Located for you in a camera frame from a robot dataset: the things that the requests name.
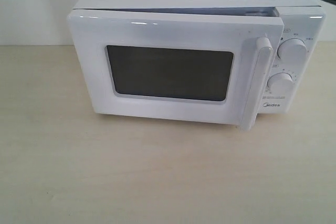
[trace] brand logo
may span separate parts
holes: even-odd
[[[264,103],[264,108],[267,108],[267,107],[280,107],[280,104],[265,102]]]

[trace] white door handle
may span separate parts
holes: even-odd
[[[258,59],[243,112],[243,118],[240,123],[241,130],[249,131],[254,125],[274,60],[273,53],[273,48],[268,38],[257,39]]]

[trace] timer knob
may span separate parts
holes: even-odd
[[[282,43],[278,49],[278,56],[284,62],[297,62],[306,60],[307,48],[301,39],[289,39]]]
[[[293,90],[294,82],[292,77],[287,73],[278,73],[269,78],[268,88],[275,94],[286,94]]]

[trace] microwave window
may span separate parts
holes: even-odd
[[[234,54],[107,46],[119,94],[203,101],[226,99]]]

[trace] white microwave oven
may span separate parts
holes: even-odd
[[[79,0],[97,113],[237,125],[287,112],[324,21],[314,0]]]

